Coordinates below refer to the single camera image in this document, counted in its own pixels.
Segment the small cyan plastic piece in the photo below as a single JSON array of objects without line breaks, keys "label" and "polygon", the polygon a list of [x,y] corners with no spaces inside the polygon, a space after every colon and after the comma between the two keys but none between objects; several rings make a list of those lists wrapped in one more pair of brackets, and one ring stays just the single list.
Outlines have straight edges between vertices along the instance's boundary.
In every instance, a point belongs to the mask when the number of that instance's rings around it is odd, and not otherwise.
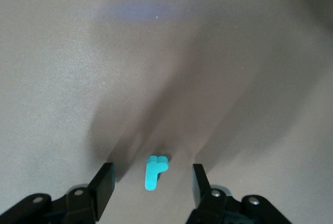
[{"label": "small cyan plastic piece", "polygon": [[169,161],[166,156],[150,156],[146,167],[146,189],[149,191],[154,190],[157,186],[158,174],[167,171],[168,168]]}]

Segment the turquoise object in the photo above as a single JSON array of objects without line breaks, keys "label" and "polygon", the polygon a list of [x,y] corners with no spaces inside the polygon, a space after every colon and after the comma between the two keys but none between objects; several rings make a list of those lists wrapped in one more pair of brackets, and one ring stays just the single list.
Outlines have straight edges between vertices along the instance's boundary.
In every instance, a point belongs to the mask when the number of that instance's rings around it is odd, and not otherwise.
[{"label": "turquoise object", "polygon": [[169,160],[166,156],[152,155],[147,160],[145,188],[152,191],[157,186],[158,174],[167,171]]}]

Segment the gray surface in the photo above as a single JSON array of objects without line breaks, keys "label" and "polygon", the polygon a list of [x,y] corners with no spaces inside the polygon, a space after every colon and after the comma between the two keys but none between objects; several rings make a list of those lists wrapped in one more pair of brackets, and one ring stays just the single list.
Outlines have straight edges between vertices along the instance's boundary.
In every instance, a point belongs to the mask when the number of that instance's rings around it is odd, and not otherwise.
[{"label": "gray surface", "polygon": [[[117,164],[100,223],[184,223],[191,164],[331,223],[333,0],[0,0],[0,212]],[[156,191],[145,161],[167,154]]]}]

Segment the blue letter-shaped toy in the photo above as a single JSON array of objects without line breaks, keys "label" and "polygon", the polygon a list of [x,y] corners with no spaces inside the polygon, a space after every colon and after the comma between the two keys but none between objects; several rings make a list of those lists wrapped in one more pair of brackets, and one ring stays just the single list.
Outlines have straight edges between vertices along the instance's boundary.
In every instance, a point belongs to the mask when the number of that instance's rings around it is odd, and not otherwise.
[{"label": "blue letter-shaped toy", "polygon": [[167,171],[168,168],[169,161],[166,156],[150,156],[146,167],[146,189],[149,191],[154,190],[157,186],[158,174]]}]

